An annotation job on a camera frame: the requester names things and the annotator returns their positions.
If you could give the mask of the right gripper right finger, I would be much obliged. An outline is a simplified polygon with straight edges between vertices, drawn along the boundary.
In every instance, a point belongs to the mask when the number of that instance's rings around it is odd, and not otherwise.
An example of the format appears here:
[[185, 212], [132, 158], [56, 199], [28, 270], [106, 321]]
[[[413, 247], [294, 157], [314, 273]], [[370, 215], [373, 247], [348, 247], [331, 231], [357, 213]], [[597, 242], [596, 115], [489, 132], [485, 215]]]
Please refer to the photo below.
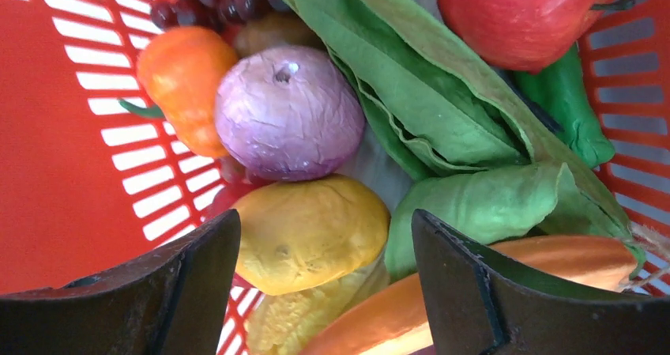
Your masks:
[[439, 354], [666, 354], [669, 299], [615, 293], [535, 270], [426, 210], [412, 239]]

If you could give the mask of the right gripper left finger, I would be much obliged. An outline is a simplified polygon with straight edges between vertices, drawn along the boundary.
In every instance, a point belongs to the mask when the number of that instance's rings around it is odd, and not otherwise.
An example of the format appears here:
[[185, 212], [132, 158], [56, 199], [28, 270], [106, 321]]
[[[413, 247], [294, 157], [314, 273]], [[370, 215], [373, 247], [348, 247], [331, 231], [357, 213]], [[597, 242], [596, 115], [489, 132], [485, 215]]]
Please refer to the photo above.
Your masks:
[[214, 354], [240, 245], [228, 210], [59, 289], [1, 298], [4, 354]]

